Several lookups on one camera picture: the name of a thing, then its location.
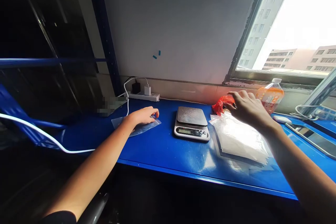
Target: digital kitchen scale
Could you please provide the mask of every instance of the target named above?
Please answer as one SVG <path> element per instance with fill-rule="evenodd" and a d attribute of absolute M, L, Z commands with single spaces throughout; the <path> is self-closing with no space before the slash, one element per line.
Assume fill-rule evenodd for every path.
<path fill-rule="evenodd" d="M 179 107 L 176 115 L 174 134 L 183 138 L 208 142 L 210 140 L 210 133 L 203 110 L 200 108 Z"/>

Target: smartphone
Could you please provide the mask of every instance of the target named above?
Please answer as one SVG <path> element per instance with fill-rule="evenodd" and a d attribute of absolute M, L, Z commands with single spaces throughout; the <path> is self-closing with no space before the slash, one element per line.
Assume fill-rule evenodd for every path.
<path fill-rule="evenodd" d="M 305 126 L 290 123 L 286 123 L 285 125 L 325 155 L 336 160 L 335 144 Z"/>

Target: plastic bottle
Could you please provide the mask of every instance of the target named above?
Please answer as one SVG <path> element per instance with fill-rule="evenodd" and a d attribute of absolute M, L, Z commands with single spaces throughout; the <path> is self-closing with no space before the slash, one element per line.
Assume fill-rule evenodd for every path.
<path fill-rule="evenodd" d="M 262 105 L 266 111 L 271 114 L 274 112 L 282 98 L 285 96 L 284 91 L 280 87 L 281 79 L 273 79 L 272 83 L 266 87 L 259 88 L 256 98 L 261 100 Z"/>

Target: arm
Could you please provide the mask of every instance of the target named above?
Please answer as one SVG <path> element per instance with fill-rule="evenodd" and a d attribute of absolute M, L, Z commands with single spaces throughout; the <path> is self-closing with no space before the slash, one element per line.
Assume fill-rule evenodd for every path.
<path fill-rule="evenodd" d="M 45 216 L 65 210 L 72 212 L 78 221 L 116 164 L 134 127 L 153 122 L 154 114 L 159 117 L 158 109 L 146 107 L 128 115 L 70 177 Z"/>
<path fill-rule="evenodd" d="M 230 104 L 225 107 L 266 138 L 282 173 L 307 213 L 326 223 L 334 222 L 336 184 L 287 137 L 252 93 L 243 90 L 229 94 L 234 97 L 237 108 Z"/>

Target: sky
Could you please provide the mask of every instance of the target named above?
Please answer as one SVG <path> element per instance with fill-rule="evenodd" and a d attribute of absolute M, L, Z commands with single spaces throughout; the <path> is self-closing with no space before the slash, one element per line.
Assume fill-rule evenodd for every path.
<path fill-rule="evenodd" d="M 336 45 L 335 0 L 284 0 L 253 69 L 272 49 L 317 49 Z"/>

